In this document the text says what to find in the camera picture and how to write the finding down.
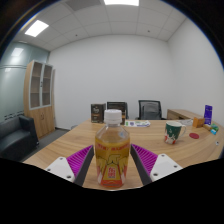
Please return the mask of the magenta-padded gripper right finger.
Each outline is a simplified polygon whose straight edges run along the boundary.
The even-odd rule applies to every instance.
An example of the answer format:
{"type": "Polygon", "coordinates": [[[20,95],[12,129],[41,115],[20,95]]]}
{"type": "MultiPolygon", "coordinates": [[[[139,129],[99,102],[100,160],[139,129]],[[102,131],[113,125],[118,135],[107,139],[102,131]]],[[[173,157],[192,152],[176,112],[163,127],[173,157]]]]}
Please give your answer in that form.
{"type": "Polygon", "coordinates": [[[135,144],[131,145],[131,156],[143,185],[150,184],[182,169],[168,155],[157,155],[135,144]]]}

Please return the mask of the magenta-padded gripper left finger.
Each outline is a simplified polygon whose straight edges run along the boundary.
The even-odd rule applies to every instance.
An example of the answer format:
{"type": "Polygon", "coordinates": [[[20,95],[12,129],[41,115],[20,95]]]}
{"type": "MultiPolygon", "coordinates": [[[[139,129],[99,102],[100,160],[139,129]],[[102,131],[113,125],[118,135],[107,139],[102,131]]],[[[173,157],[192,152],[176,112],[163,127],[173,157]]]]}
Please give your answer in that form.
{"type": "Polygon", "coordinates": [[[46,171],[82,186],[93,156],[94,148],[90,145],[69,157],[58,157],[46,171]]]}

